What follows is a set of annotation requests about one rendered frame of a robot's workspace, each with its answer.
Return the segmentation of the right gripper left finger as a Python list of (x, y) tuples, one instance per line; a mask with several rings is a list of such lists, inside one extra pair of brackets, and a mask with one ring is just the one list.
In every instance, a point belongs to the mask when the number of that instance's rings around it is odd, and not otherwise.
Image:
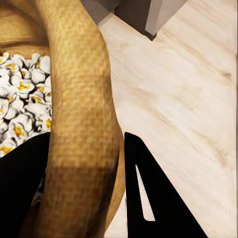
[(17, 238), (46, 172), (50, 131), (0, 157), (0, 238)]

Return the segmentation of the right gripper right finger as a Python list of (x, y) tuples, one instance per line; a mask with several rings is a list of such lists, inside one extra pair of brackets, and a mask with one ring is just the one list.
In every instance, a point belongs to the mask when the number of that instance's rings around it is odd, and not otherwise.
[[(124, 133), (128, 238), (208, 238), (144, 141)], [(143, 217), (138, 167), (155, 221)]]

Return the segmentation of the popcorn bag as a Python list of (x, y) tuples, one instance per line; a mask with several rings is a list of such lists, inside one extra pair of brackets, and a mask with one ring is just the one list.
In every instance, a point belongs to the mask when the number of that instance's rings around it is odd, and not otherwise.
[(80, 0), (0, 0), (0, 57), (50, 57), (42, 200), (17, 238), (104, 238), (125, 193), (124, 134), (100, 29)]

